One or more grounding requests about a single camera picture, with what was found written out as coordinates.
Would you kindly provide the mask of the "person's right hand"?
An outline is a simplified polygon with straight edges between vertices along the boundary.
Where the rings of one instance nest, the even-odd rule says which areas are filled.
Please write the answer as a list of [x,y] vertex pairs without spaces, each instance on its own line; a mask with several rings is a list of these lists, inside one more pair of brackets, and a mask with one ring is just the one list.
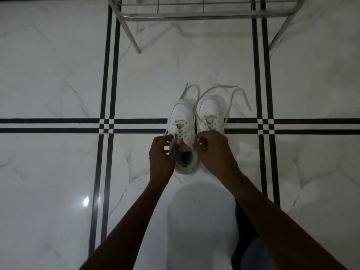
[[228,139],[218,131],[210,130],[207,140],[209,150],[196,151],[198,158],[209,172],[230,189],[241,172],[230,149]]

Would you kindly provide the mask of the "person's left hand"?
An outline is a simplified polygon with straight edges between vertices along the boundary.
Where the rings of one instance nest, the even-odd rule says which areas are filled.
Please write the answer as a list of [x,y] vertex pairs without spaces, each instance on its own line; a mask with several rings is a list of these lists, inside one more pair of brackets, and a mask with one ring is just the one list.
[[163,136],[155,137],[149,152],[150,184],[167,185],[175,170],[177,158],[178,154],[165,154]]

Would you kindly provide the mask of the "white shoelace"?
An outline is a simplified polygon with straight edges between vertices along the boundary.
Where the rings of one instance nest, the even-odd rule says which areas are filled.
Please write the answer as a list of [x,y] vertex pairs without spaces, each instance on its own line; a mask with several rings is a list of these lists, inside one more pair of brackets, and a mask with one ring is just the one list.
[[214,96],[218,101],[225,120],[224,129],[229,121],[232,109],[235,109],[240,115],[252,112],[252,106],[245,89],[235,85],[216,85],[208,88],[199,96],[195,104],[195,113],[199,99],[209,95]]
[[174,104],[170,113],[166,134],[179,136],[181,139],[179,151],[181,153],[190,152],[191,154],[196,155],[193,148],[196,135],[195,107],[189,100],[185,99],[188,90],[191,88],[195,88],[200,92],[200,88],[197,85],[186,84],[182,95]]

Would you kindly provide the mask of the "person's left forearm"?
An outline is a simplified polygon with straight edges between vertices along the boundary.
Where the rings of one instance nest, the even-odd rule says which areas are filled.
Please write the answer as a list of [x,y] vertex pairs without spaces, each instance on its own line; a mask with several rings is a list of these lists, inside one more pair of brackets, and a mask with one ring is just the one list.
[[133,270],[143,237],[169,177],[150,177],[136,202],[79,270]]

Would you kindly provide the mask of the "person's right forearm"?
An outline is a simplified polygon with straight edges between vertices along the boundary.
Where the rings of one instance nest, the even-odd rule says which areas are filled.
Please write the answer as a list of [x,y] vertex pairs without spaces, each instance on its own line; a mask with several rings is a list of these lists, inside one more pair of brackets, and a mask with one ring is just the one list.
[[250,218],[279,270],[347,270],[239,169],[219,180]]

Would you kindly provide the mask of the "white sneaker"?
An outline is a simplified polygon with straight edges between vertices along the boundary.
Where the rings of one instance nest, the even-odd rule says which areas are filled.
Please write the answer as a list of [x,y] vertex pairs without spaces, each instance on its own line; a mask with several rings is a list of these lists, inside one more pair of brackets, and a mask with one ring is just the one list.
[[175,172],[181,175],[191,175],[196,172],[199,159],[194,149],[196,117],[193,107],[180,99],[173,107],[168,119],[166,133],[173,136],[169,149],[178,144]]
[[224,116],[218,100],[212,96],[199,99],[196,105],[197,132],[215,130],[224,135]]

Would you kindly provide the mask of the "person's dark trouser leg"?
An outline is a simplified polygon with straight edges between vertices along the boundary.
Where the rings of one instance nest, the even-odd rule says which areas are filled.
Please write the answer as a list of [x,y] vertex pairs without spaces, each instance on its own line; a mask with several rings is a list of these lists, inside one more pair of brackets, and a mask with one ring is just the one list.
[[253,223],[235,200],[238,242],[231,257],[232,270],[278,270]]

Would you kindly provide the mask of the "metal shoe rack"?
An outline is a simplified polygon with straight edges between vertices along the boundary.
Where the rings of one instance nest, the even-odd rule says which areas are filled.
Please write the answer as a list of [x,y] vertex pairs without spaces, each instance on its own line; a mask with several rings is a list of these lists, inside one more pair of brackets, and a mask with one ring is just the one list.
[[[306,0],[249,0],[249,1],[211,1],[206,2],[190,2],[180,3],[161,3],[157,0],[155,3],[141,3],[140,0],[135,0],[135,4],[123,4],[120,0],[107,0],[110,8],[115,13],[117,20],[121,27],[123,27],[128,39],[136,50],[137,54],[141,54],[141,49],[138,46],[132,32],[130,31],[127,22],[180,22],[180,21],[199,21],[199,20],[230,20],[230,19],[262,19],[262,22],[267,18],[281,18],[286,17],[281,25],[279,31],[268,45],[269,53],[272,53],[277,45],[282,40],[286,30],[290,27],[295,16],[303,7]],[[249,5],[250,10],[226,10],[226,11],[207,11],[206,6],[219,5]],[[156,7],[155,13],[125,13],[122,11],[123,6],[128,7]],[[166,6],[201,6],[201,11],[194,10],[188,12],[160,12],[160,7]]]

